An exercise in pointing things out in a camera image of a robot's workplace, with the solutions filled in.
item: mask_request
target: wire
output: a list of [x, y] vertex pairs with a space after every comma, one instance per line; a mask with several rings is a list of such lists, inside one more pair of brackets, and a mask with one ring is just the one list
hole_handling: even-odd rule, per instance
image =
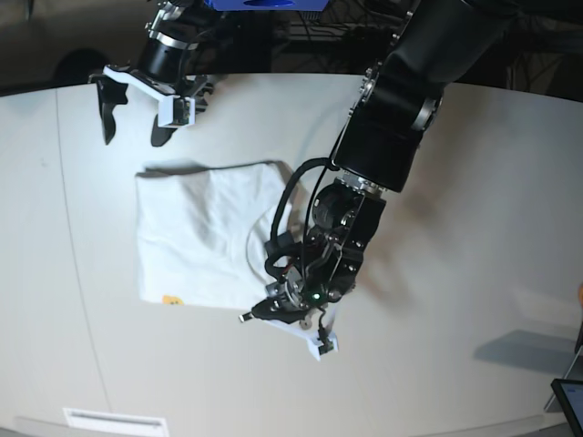
[[545, 65], [543, 68], [541, 68], [538, 73], [536, 73], [534, 76], [532, 76], [532, 78], [530, 79], [530, 83], [534, 84], [540, 77], [542, 77], [548, 70], [550, 70], [553, 66], [556, 66], [558, 63], [560, 63], [560, 61], [563, 60], [563, 56], [558, 57], [557, 59], [549, 62], [547, 65]]
[[283, 190], [283, 193], [281, 194], [280, 203], [275, 209], [275, 215], [273, 216], [273, 222], [271, 223], [270, 241], [272, 241], [274, 244], [277, 244], [277, 234], [280, 227], [281, 217], [283, 217], [283, 211], [285, 210], [285, 206], [287, 205], [288, 200], [292, 195], [293, 190], [295, 189], [295, 186], [300, 181], [300, 178], [304, 173], [313, 168], [328, 166], [329, 162], [329, 158], [308, 159], [306, 162], [301, 164], [298, 169], [295, 170], [290, 176], [290, 180], [288, 180], [288, 183], [285, 185], [285, 190]]
[[529, 62], [527, 61], [526, 57], [524, 56], [524, 54], [520, 55], [520, 58], [518, 59], [519, 63], [522, 66], [522, 72], [525, 78], [525, 90], [527, 92], [530, 91], [530, 85], [531, 85], [531, 80], [530, 80], [530, 73], [528, 72], [528, 65]]
[[316, 60], [316, 62], [318, 63], [318, 66], [322, 69], [322, 71], [324, 73], [328, 73], [328, 69], [326, 68], [326, 66], [322, 63], [322, 61], [320, 60], [320, 58], [315, 54], [315, 46], [313, 44], [312, 41], [312, 35], [310, 34], [310, 29], [308, 29], [308, 24], [306, 23], [306, 20], [303, 19], [302, 14], [297, 11], [298, 13], [298, 17], [302, 20], [303, 23], [303, 27], [306, 29], [306, 35], [308, 36], [308, 41], [310, 42], [310, 47], [312, 48], [313, 51], [313, 57]]
[[324, 316], [326, 315], [326, 310], [323, 307], [318, 307], [318, 310], [320, 310], [322, 312], [322, 314], [320, 315], [320, 318], [318, 319], [318, 328], [320, 330], [324, 329]]
[[308, 202], [308, 208], [306, 209], [306, 220], [303, 222], [303, 233], [302, 233], [302, 254], [300, 256], [300, 262], [302, 264], [302, 277], [303, 277], [303, 286], [305, 289], [308, 288], [308, 278], [306, 277], [306, 243], [308, 241], [308, 228], [310, 223], [310, 213], [312, 212], [312, 205], [314, 200], [316, 199], [316, 194], [318, 193], [318, 187], [322, 184], [322, 179], [324, 179], [324, 175], [328, 167], [324, 167], [316, 185], [313, 188], [312, 195], [310, 196], [310, 201]]
[[[204, 30], [202, 32], [199, 32], [198, 34], [196, 34], [195, 36], [193, 36], [188, 43], [186, 44], [186, 47], [184, 47], [184, 49], [182, 50], [182, 55], [180, 55], [180, 61], [179, 61], [179, 74], [178, 77], [176, 79], [176, 83], [174, 84], [174, 88], [176, 90], [178, 90], [178, 88], [180, 87], [181, 83], [182, 83], [182, 78], [185, 76], [186, 74], [186, 66], [188, 64], [187, 62], [187, 57], [189, 54], [189, 47], [192, 46], [194, 43], [197, 42], [197, 40], [204, 35], [207, 35], [209, 33], [211, 33], [214, 29], [207, 29]], [[196, 51], [197, 57], [196, 59], [198, 59], [200, 57], [200, 51]]]

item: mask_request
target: black cable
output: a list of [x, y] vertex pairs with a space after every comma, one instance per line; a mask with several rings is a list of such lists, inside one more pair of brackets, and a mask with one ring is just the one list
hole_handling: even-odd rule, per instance
[[318, 329], [319, 330], [323, 330], [324, 329], [324, 316], [326, 315], [326, 310], [323, 307], [318, 307], [318, 310], [320, 310], [322, 312], [322, 314], [320, 315], [320, 318], [318, 319]]
[[531, 84], [530, 73], [528, 72], [528, 64], [529, 63], [528, 63], [527, 59], [525, 58], [524, 54], [520, 55], [520, 58], [518, 59], [518, 61], [522, 65], [522, 72], [523, 72], [523, 75], [525, 77], [525, 84], [526, 84], [525, 89], [527, 92], [529, 92], [530, 91], [530, 84]]
[[543, 68], [541, 68], [538, 73], [536, 73], [534, 76], [532, 76], [532, 78], [530, 79], [530, 83], [534, 84], [541, 76], [543, 76], [550, 68], [552, 68], [553, 66], [555, 66], [556, 64], [558, 64], [560, 61], [563, 60], [563, 56], [558, 57], [557, 59], [549, 62], [547, 65], [545, 65]]
[[210, 32], [212, 32], [213, 29], [207, 29], [204, 30], [202, 32], [199, 32], [198, 34], [194, 35], [186, 44], [186, 47], [184, 47], [184, 49], [182, 50], [182, 55], [180, 56], [180, 61], [179, 61], [179, 74], [178, 77], [176, 79], [176, 83], [174, 84], [174, 89], [177, 92], [182, 92], [182, 90], [178, 90], [178, 88], [180, 87], [180, 85], [182, 84], [182, 78], [185, 76], [186, 74], [186, 66], [188, 64], [187, 62], [187, 57], [189, 54], [189, 47], [192, 46], [194, 43], [197, 42], [197, 40], [201, 37], [204, 36], [206, 34], [209, 34]]
[[277, 248], [266, 260], [265, 260], [265, 271], [267, 274], [280, 280], [281, 275], [285, 272], [285, 267], [276, 267], [275, 263], [283, 257], [298, 258], [302, 253], [301, 243], [293, 243], [285, 248]]
[[322, 61], [320, 60], [320, 58], [315, 53], [316, 50], [315, 50], [315, 46], [314, 46], [313, 41], [312, 41], [312, 35], [310, 34], [310, 29], [308, 29], [308, 24], [306, 23], [306, 20], [303, 19], [302, 13], [299, 12], [299, 11], [298, 11], [298, 17], [302, 20], [303, 27], [306, 29], [306, 36], [308, 36], [308, 41], [310, 42], [310, 47], [312, 48], [312, 53], [313, 53], [314, 59], [318, 63], [318, 66], [320, 67], [320, 69], [324, 73], [328, 73], [328, 70], [326, 69], [326, 66], [322, 63]]
[[306, 209], [306, 220], [303, 223], [303, 233], [302, 233], [302, 254], [300, 256], [300, 263], [302, 264], [302, 277], [304, 289], [308, 289], [308, 278], [306, 277], [306, 244], [308, 242], [308, 228], [310, 227], [310, 213], [312, 212], [312, 205], [316, 199], [316, 194], [318, 193], [318, 187], [322, 184], [322, 179], [328, 171], [328, 167], [324, 167], [316, 185], [313, 188], [312, 195], [310, 196], [310, 201], [308, 202], [308, 208]]
[[288, 200], [292, 196], [293, 189], [300, 181], [300, 178], [302, 178], [304, 173], [313, 168], [322, 166], [326, 167], [328, 165], [330, 165], [329, 158], [313, 158], [308, 159], [306, 162], [301, 164], [297, 170], [293, 172], [293, 174], [290, 177], [290, 180], [288, 180], [288, 183], [285, 185], [285, 190], [283, 190], [283, 194], [281, 194], [280, 203], [278, 204], [277, 209], [275, 210], [275, 216], [273, 216], [273, 222], [271, 223], [270, 240], [273, 243], [277, 244], [277, 236], [280, 227], [281, 217], [283, 217], [283, 211], [285, 210], [285, 206], [287, 205]]

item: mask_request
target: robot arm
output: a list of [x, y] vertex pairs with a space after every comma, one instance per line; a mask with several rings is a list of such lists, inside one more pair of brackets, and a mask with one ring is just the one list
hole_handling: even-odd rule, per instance
[[[444, 88], [474, 64], [516, 14], [514, 3], [503, 0], [425, 0], [418, 6], [391, 54], [367, 71], [345, 130], [330, 158], [320, 162], [343, 174], [312, 199], [304, 226], [310, 213], [314, 226], [304, 231], [302, 242], [272, 236], [266, 269], [275, 282], [268, 286], [269, 297], [241, 321], [304, 320], [353, 289], [384, 210], [383, 190], [403, 190]], [[284, 256], [288, 267], [275, 268]], [[328, 334], [321, 324], [320, 354], [333, 349]]]

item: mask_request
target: white table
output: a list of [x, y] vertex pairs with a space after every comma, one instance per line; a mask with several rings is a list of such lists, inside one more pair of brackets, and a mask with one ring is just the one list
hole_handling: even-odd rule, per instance
[[[149, 145], [147, 97], [130, 90], [105, 147], [95, 89], [56, 91], [79, 286], [114, 412], [166, 417], [172, 437], [414, 436], [499, 423], [457, 435], [502, 436], [555, 420], [540, 413], [571, 358], [583, 280], [577, 103], [447, 89], [343, 304], [341, 352], [323, 363], [278, 330], [241, 326], [234, 311], [138, 300], [133, 176], [145, 162], [295, 168], [329, 152], [359, 82], [232, 76], [198, 124], [160, 149]], [[53, 402], [54, 417], [90, 407], [78, 403]]]

